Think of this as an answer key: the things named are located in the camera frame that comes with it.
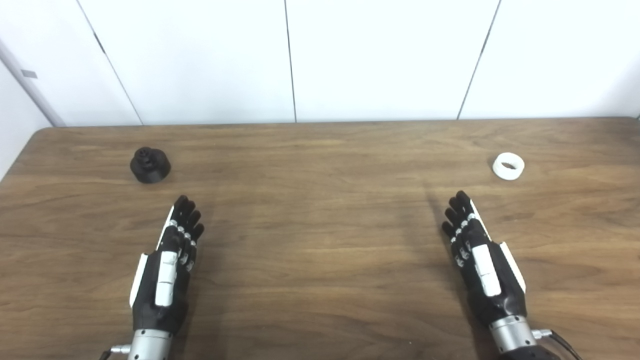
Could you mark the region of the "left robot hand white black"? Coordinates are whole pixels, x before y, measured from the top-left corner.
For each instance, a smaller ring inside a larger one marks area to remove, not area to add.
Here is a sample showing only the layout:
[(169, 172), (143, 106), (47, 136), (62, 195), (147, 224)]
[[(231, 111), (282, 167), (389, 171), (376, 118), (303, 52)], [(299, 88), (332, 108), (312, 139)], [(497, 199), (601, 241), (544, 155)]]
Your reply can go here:
[(157, 246), (142, 253), (135, 271), (129, 305), (133, 330), (176, 335), (189, 310), (188, 289), (205, 230), (201, 212), (184, 194), (169, 210)]

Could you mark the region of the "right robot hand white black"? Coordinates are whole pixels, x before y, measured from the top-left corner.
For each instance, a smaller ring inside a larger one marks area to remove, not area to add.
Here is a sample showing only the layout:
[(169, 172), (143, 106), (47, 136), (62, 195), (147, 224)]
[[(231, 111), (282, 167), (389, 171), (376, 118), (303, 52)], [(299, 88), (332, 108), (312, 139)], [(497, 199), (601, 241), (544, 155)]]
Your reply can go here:
[(526, 317), (526, 283), (507, 243), (493, 241), (473, 200), (460, 190), (441, 225), (467, 291), (471, 313), (484, 326)]

